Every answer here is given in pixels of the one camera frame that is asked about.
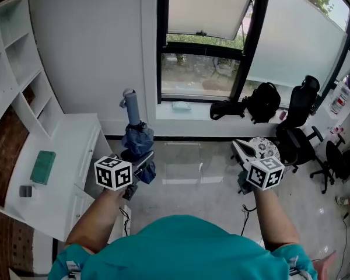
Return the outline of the pink cloth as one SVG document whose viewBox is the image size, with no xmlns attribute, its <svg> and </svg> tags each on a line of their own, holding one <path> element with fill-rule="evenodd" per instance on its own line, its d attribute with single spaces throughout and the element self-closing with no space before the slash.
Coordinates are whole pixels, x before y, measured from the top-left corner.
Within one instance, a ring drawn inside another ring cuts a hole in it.
<svg viewBox="0 0 350 280">
<path fill-rule="evenodd" d="M 337 251 L 334 250 L 332 253 L 322 259 L 315 259 L 312 261 L 314 269 L 317 271 L 318 280 L 328 279 L 328 270 L 333 266 L 333 262 L 337 257 Z"/>
</svg>

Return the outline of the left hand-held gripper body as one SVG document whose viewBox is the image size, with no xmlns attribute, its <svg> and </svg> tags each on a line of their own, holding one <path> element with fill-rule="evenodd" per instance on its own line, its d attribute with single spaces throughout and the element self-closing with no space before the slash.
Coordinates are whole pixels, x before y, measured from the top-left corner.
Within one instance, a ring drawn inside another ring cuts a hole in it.
<svg viewBox="0 0 350 280">
<path fill-rule="evenodd" d="M 134 183 L 132 163 L 103 156 L 94 163 L 96 184 L 111 191 L 124 189 L 123 199 L 129 201 L 138 186 Z"/>
</svg>

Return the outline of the tall black office chair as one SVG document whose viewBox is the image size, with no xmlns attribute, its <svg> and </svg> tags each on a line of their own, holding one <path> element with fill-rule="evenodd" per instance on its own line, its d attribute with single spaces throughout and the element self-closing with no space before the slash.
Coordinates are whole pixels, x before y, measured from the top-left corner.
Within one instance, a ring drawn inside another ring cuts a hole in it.
<svg viewBox="0 0 350 280">
<path fill-rule="evenodd" d="M 317 137 L 320 142 L 324 138 L 319 130 L 312 126 L 310 135 L 300 129 L 313 111 L 317 92 L 320 89 L 318 80 L 310 75 L 305 76 L 301 85 L 292 90 L 286 118 L 276 128 L 276 146 L 279 149 L 284 166 L 292 166 L 296 173 L 299 166 L 316 159 L 310 140 Z"/>
</svg>

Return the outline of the white desk with drawers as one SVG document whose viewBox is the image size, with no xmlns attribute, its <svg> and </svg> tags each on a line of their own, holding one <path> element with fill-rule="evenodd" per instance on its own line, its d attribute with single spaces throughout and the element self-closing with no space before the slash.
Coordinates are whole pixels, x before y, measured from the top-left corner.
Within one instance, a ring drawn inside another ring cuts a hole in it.
<svg viewBox="0 0 350 280">
<path fill-rule="evenodd" d="M 93 160 L 112 153 L 96 114 L 66 114 L 52 138 L 30 134 L 15 164 L 0 212 L 59 241 L 65 241 L 94 198 L 85 191 Z M 47 185 L 30 180 L 39 151 L 56 153 Z M 19 197 L 32 186 L 31 198 Z"/>
</svg>

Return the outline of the patterned seat chair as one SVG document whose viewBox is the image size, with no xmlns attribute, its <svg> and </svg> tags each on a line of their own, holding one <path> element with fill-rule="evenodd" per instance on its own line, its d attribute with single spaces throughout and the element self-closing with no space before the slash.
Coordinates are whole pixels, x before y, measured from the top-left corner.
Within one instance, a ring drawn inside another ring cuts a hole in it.
<svg viewBox="0 0 350 280">
<path fill-rule="evenodd" d="M 257 136 L 257 137 L 251 138 L 248 142 L 256 145 L 261 151 L 264 151 L 263 158 L 275 156 L 278 160 L 281 159 L 277 146 L 269 139 Z M 250 157 L 248 162 L 253 162 L 255 160 L 259 160 L 259 159 L 263 159 L 263 158 Z"/>
</svg>

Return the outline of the flat black bag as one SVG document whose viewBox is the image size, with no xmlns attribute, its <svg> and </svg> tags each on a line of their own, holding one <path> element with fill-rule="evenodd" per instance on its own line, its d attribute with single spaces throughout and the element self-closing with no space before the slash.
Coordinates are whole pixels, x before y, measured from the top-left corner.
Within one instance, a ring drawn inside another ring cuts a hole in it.
<svg viewBox="0 0 350 280">
<path fill-rule="evenodd" d="M 212 120 L 219 120 L 224 116 L 240 116 L 244 118 L 244 111 L 246 109 L 246 105 L 244 102 L 233 102 L 233 101 L 220 101 L 214 102 L 210 107 L 210 118 Z"/>
</svg>

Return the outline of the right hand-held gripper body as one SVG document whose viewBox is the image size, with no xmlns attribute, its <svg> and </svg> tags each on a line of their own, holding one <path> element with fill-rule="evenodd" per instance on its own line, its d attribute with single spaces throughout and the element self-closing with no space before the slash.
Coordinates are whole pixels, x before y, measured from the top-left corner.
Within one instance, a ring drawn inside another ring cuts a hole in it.
<svg viewBox="0 0 350 280">
<path fill-rule="evenodd" d="M 277 186 L 284 174 L 285 166 L 276 157 L 247 162 L 238 176 L 239 193 L 248 194 L 253 188 L 262 191 Z"/>
</svg>

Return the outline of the black backpack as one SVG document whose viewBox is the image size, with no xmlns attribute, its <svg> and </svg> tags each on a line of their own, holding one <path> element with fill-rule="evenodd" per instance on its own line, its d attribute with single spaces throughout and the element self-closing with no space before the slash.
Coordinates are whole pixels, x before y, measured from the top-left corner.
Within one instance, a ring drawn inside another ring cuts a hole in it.
<svg viewBox="0 0 350 280">
<path fill-rule="evenodd" d="M 268 123 L 276 114 L 281 97 L 274 84 L 265 82 L 253 91 L 247 99 L 247 110 L 254 124 Z"/>
</svg>

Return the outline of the person's left forearm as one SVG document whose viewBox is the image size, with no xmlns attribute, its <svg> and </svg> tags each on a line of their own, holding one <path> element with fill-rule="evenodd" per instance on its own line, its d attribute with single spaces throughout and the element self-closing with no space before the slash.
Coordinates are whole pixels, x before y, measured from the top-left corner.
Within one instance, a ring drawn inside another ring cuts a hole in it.
<svg viewBox="0 0 350 280">
<path fill-rule="evenodd" d="M 77 244 L 89 254 L 96 254 L 105 248 L 114 222 L 121 213 L 120 206 L 124 203 L 124 193 L 124 189 L 103 190 L 79 218 L 68 235 L 65 246 Z"/>
</svg>

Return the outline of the person's teal shirt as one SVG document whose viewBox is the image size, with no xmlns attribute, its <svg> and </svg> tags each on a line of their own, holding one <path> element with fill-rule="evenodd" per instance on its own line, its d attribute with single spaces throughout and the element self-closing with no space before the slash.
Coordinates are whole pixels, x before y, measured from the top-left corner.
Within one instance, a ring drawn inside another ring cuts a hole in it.
<svg viewBox="0 0 350 280">
<path fill-rule="evenodd" d="M 167 216 L 96 254 L 70 245 L 49 280 L 317 280 L 302 246 L 268 251 L 190 215 Z"/>
</svg>

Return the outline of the small black office chair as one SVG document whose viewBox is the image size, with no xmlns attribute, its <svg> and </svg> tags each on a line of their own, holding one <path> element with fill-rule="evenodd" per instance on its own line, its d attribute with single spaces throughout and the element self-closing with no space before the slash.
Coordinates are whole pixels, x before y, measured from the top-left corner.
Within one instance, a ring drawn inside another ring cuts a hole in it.
<svg viewBox="0 0 350 280">
<path fill-rule="evenodd" d="M 345 144 L 345 140 L 341 134 L 337 134 L 337 137 L 337 143 L 333 143 L 330 140 L 327 141 L 325 147 L 326 160 L 324 162 L 316 157 L 317 162 L 321 166 L 321 170 L 310 173 L 311 179 L 317 174 L 324 175 L 324 189 L 321 191 L 322 194 L 327 192 L 328 183 L 331 185 L 334 184 L 335 178 L 346 180 L 350 175 L 343 153 L 339 150 L 340 145 Z"/>
</svg>

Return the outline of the green book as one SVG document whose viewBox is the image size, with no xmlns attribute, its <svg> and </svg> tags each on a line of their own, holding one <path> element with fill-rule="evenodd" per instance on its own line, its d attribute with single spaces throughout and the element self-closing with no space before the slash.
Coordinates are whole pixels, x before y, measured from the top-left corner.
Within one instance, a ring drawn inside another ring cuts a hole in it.
<svg viewBox="0 0 350 280">
<path fill-rule="evenodd" d="M 55 157 L 56 153 L 53 151 L 39 151 L 30 180 L 34 183 L 47 185 Z"/>
</svg>

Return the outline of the white shelf hutch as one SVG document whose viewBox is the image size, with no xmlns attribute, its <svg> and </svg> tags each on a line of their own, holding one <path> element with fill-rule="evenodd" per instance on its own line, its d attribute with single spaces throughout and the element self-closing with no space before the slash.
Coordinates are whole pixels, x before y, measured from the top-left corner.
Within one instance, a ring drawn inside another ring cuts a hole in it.
<svg viewBox="0 0 350 280">
<path fill-rule="evenodd" d="M 0 119 L 8 107 L 40 137 L 51 138 L 64 115 L 40 59 L 28 0 L 0 2 Z"/>
</svg>

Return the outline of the black framed window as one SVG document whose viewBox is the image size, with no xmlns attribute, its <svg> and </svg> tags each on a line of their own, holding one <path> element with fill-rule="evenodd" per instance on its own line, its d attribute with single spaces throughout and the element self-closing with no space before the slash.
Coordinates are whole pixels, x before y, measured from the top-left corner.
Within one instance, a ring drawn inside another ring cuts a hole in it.
<svg viewBox="0 0 350 280">
<path fill-rule="evenodd" d="M 350 76 L 344 0 L 158 0 L 160 101 L 242 99 L 273 84 L 288 104 L 306 75 Z"/>
</svg>

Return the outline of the blue folding umbrella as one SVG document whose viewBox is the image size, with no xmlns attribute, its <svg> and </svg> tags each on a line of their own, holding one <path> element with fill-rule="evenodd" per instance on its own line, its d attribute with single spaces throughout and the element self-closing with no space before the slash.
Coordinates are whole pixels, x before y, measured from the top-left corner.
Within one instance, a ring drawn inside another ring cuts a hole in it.
<svg viewBox="0 0 350 280">
<path fill-rule="evenodd" d="M 127 109 L 129 123 L 121 140 L 126 148 L 121 157 L 123 160 L 138 165 L 147 153 L 152 152 L 154 131 L 140 119 L 136 91 L 125 89 L 122 95 L 123 99 L 120 102 L 120 107 Z"/>
</svg>

